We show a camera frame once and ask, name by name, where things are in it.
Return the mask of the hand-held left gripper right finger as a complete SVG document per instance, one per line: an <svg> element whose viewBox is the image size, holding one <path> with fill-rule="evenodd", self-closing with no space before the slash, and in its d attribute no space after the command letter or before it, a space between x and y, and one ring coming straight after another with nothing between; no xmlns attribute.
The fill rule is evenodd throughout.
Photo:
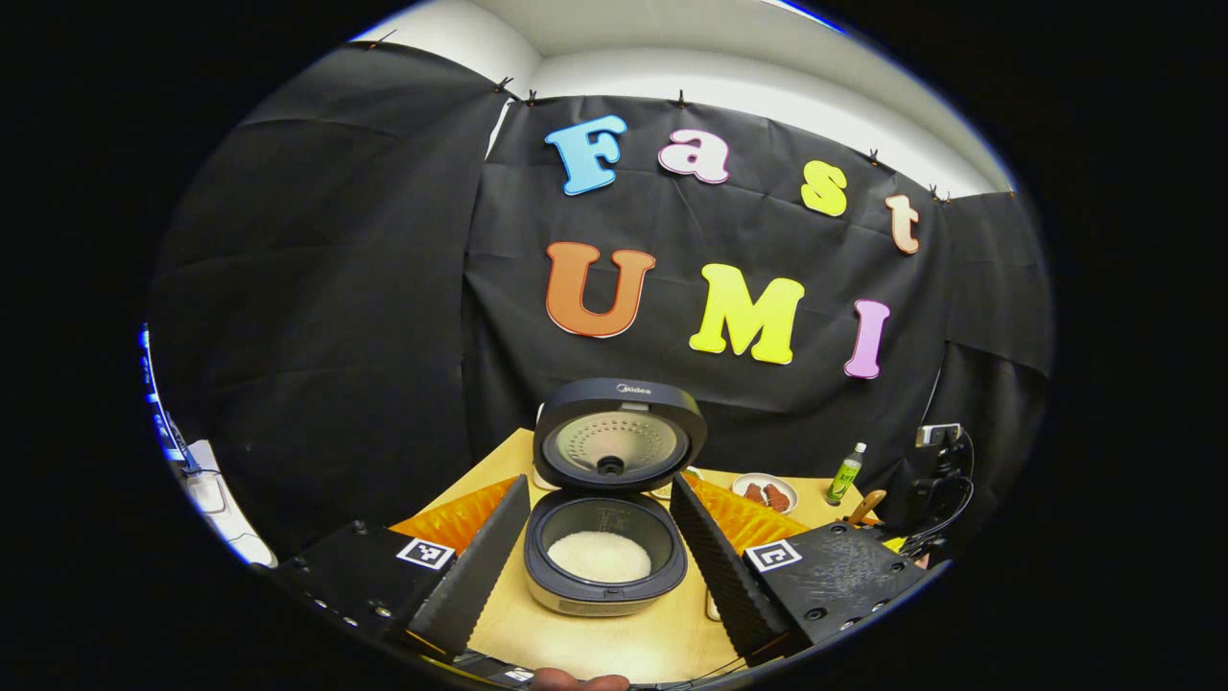
<svg viewBox="0 0 1228 691"><path fill-rule="evenodd" d="M846 520L795 536L755 538L737 550L713 511L713 488L679 475L670 515L737 655L749 666L817 655L878 622L926 589L937 569L885 547Z"/></svg>

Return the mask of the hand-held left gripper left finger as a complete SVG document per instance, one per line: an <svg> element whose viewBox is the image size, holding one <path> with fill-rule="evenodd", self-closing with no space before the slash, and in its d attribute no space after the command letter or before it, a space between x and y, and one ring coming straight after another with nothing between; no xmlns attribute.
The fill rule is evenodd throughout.
<svg viewBox="0 0 1228 691"><path fill-rule="evenodd" d="M452 663L528 512L528 477L517 475L414 517L400 531L352 520L278 565L273 581L368 642Z"/></svg>

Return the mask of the white rice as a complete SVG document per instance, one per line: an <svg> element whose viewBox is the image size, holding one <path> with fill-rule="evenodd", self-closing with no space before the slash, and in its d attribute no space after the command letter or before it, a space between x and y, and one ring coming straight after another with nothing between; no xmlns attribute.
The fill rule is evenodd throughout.
<svg viewBox="0 0 1228 691"><path fill-rule="evenodd" d="M577 531L558 539L546 556L578 579L628 583L650 576L650 552L630 538L609 531Z"/></svg>

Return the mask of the dark grey rice cooker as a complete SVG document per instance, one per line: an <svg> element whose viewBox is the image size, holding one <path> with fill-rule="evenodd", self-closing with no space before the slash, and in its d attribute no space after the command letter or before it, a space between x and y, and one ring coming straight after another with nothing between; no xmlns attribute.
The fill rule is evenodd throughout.
<svg viewBox="0 0 1228 691"><path fill-rule="evenodd" d="M686 576L682 538L653 497L684 473L709 437L691 394L631 379L570 382L535 416L533 468L550 490L530 511L530 595L561 615L623 617L658 601ZM609 531L650 552L650 576L628 583L578 579L546 556L558 539Z"/></svg>

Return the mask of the green drink bottle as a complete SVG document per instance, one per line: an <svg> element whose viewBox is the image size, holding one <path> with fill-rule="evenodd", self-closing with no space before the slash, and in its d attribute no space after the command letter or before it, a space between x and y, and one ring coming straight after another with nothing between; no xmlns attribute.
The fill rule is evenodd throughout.
<svg viewBox="0 0 1228 691"><path fill-rule="evenodd" d="M853 450L845 458L840 466L837 466L837 473L833 477L829 487L825 490L824 500L829 506L837 506L845 498L847 490L853 486L853 482L860 471L863 468L865 450L867 450L867 443L860 441L853 446Z"/></svg>

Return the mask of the white round plate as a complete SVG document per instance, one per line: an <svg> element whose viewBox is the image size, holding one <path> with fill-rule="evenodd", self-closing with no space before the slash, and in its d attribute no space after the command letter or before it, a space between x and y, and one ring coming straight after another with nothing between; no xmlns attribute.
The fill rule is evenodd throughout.
<svg viewBox="0 0 1228 691"><path fill-rule="evenodd" d="M745 492L745 485L748 484L758 484L760 486L763 486L764 484L774 484L779 488L783 490L785 493L790 495L790 498L792 500L792 508L790 512L792 512L795 507L797 507L798 503L797 491L795 491L793 486L791 486L790 482L785 481L783 477L768 475L768 473L745 473L744 475L740 475L740 477L734 477L734 480L731 484L731 490L733 491L733 493L740 495L742 498L745 498L743 493Z"/></svg>

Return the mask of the white device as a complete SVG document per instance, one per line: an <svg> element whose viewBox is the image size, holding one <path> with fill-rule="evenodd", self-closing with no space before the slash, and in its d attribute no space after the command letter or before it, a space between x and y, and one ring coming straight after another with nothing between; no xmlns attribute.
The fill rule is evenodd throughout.
<svg viewBox="0 0 1228 691"><path fill-rule="evenodd" d="M187 446L187 450L195 464L187 473L183 485L188 497L196 503L203 519L210 522L219 538L227 542L241 560L275 568L279 565L276 555L251 527L248 517L239 508L226 477L220 471L219 460L214 457L209 441L192 442Z"/></svg>

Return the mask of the black backdrop cloth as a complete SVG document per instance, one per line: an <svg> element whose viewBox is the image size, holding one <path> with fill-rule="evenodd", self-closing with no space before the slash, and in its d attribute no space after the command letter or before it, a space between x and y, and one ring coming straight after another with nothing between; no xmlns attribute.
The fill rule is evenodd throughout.
<svg viewBox="0 0 1228 691"><path fill-rule="evenodd" d="M953 547L1029 458L1055 365L1020 198L948 203L833 139L737 109L523 104L403 45L350 44L269 96L187 191L151 357L281 558L422 509L588 377L698 399L698 466L829 477L885 520L974 442Z"/></svg>

